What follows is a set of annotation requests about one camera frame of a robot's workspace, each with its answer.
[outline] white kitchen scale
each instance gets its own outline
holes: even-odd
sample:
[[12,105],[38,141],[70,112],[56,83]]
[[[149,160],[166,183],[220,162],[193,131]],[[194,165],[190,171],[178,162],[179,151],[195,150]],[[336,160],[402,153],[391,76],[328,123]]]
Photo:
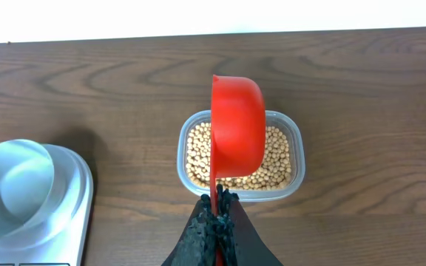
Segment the white kitchen scale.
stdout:
[[42,145],[58,176],[65,177],[65,194],[45,221],[0,238],[0,266],[80,266],[93,195],[87,163],[74,151]]

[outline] plastic container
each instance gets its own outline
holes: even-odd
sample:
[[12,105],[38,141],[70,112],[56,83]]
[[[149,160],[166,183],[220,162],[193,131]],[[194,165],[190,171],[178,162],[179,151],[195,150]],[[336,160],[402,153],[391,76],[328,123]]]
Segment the plastic container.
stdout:
[[[210,110],[201,111],[192,115],[182,126],[180,131],[180,139],[178,141],[177,150],[177,171],[182,183],[194,194],[200,196],[209,194],[209,188],[202,188],[195,185],[186,174],[186,141],[190,130],[197,124],[202,122],[210,122]],[[277,127],[283,134],[286,135],[289,144],[290,158],[294,158],[291,164],[295,166],[295,171],[291,174],[291,182],[288,186],[282,189],[272,191],[247,191],[247,190],[231,190],[237,193],[242,202],[263,202],[269,200],[280,200],[294,193],[302,184],[305,176],[305,155],[303,154],[303,143],[300,131],[297,125],[288,116],[275,112],[266,111],[266,125]]]

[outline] red scoop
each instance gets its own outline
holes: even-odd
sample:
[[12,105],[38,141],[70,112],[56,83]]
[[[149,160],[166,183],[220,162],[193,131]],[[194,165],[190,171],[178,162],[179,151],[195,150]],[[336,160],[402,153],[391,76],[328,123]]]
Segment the red scoop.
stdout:
[[217,215],[216,179],[244,177],[263,161],[266,110],[259,86],[248,78],[213,76],[210,195]]

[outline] wooden table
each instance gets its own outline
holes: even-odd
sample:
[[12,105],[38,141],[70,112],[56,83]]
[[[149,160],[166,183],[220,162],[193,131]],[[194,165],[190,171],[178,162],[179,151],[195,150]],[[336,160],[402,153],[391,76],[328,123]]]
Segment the wooden table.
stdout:
[[198,197],[175,168],[212,74],[299,126],[306,176],[243,204],[284,265],[426,266],[426,28],[0,44],[0,141],[67,146],[97,189],[86,265],[159,265]]

